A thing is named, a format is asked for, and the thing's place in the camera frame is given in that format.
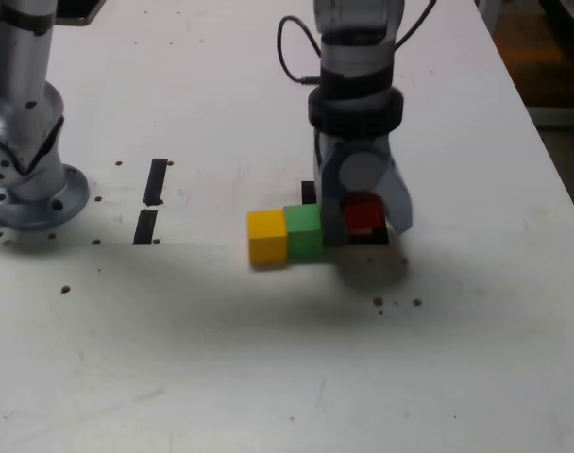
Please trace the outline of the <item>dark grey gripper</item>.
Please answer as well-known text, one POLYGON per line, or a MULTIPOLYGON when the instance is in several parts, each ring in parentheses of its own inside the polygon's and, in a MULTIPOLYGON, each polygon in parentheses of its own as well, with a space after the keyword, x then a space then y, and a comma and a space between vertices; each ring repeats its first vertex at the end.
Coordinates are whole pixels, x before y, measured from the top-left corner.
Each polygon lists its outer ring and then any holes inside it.
POLYGON ((398 234, 412 227, 412 198, 391 158, 388 136, 351 140, 316 129, 313 149, 317 163, 337 151, 363 151, 344 161, 341 181, 339 162, 326 162, 318 172, 317 202, 327 245, 344 245, 346 226, 354 232, 389 225, 398 234))

